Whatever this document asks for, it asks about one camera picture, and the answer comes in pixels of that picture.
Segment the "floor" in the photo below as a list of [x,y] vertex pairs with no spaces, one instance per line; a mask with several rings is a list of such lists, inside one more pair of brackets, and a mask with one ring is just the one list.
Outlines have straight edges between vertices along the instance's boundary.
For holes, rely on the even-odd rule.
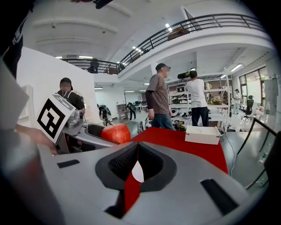
[[[247,144],[244,146],[243,150],[237,155],[240,147],[242,146],[245,138],[247,137],[248,131],[251,127],[252,120],[246,121],[241,120],[241,116],[245,113],[240,110],[239,114],[232,114],[230,129],[234,129],[236,132],[227,132],[220,138],[221,145],[223,147],[223,152],[227,162],[227,168],[229,175],[232,174],[232,177],[240,182],[244,187],[248,186],[251,182],[255,180],[256,177],[263,170],[263,164],[259,162],[261,152],[259,152],[260,147],[265,139],[266,131],[253,131],[250,138],[247,141]],[[137,124],[145,120],[148,116],[147,112],[136,112],[136,119],[129,121],[126,119],[113,119],[114,123],[125,123],[131,132],[131,137],[137,135]],[[192,125],[191,119],[185,120],[182,116],[176,116],[172,120],[183,120],[185,125]],[[273,138],[269,137],[268,142],[273,142]],[[266,173],[260,178],[259,181],[265,183],[267,181]],[[254,193],[257,189],[262,188],[261,183],[256,183],[249,189],[249,193]]]

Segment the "ceiling light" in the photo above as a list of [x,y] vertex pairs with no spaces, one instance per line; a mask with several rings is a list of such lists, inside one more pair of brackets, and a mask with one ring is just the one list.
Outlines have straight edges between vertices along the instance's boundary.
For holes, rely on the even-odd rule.
[[93,58],[92,56],[79,56],[79,58]]
[[242,64],[238,64],[236,67],[234,67],[234,68],[231,70],[231,72],[237,70],[240,66],[242,66]]

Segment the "white cardboard box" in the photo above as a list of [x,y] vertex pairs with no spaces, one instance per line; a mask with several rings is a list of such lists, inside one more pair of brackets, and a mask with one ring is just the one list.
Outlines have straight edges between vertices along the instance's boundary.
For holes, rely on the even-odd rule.
[[185,141],[202,144],[217,145],[220,140],[220,132],[217,127],[193,127],[187,126]]

